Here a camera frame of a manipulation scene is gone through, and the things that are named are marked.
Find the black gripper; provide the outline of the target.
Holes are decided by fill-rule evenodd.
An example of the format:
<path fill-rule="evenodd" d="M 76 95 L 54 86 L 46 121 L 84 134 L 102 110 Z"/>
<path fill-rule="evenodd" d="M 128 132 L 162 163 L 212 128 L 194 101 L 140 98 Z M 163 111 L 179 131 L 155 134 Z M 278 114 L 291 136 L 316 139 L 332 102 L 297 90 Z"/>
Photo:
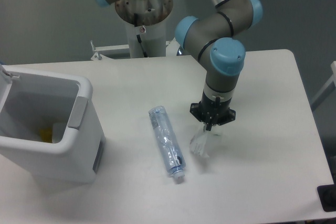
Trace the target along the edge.
<path fill-rule="evenodd" d="M 230 109 L 230 102 L 231 99 L 221 101 L 219 96 L 210 99 L 203 92 L 201 101 L 191 104 L 190 113 L 204 123 L 204 131 L 211 131 L 213 126 L 224 125 L 235 120 L 236 111 Z"/>

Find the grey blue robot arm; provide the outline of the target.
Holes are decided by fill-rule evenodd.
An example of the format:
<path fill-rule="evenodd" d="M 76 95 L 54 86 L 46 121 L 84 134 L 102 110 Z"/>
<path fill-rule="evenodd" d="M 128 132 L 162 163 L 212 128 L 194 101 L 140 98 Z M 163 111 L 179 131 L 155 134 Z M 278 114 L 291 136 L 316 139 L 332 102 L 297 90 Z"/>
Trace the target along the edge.
<path fill-rule="evenodd" d="M 127 28 L 132 58 L 166 54 L 165 22 L 173 0 L 95 0 L 99 6 L 114 5 Z M 175 29 L 175 40 L 205 70 L 202 99 L 191 104 L 191 114 L 205 130 L 232 122 L 236 113 L 229 105 L 246 51 L 235 40 L 240 32 L 257 24 L 263 16 L 259 0 L 212 0 L 216 12 L 205 19 L 183 18 Z"/>

